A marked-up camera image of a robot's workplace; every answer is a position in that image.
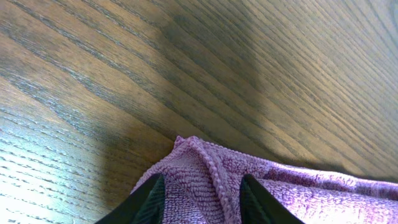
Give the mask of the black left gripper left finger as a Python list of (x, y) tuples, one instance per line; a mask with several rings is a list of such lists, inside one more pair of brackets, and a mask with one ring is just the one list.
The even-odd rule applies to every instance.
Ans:
[(164, 207), (165, 181), (158, 173), (150, 176), (96, 224), (161, 224)]

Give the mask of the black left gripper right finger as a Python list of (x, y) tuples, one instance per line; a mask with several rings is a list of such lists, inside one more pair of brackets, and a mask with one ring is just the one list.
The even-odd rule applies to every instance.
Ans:
[(251, 174), (245, 174), (239, 188), (242, 224), (303, 224)]

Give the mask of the purple microfibre cloth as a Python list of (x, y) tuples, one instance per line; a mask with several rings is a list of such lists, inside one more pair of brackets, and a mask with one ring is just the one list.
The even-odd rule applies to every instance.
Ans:
[(177, 138), (139, 179), (161, 174), (164, 223), (396, 223), (397, 185), (287, 166)]

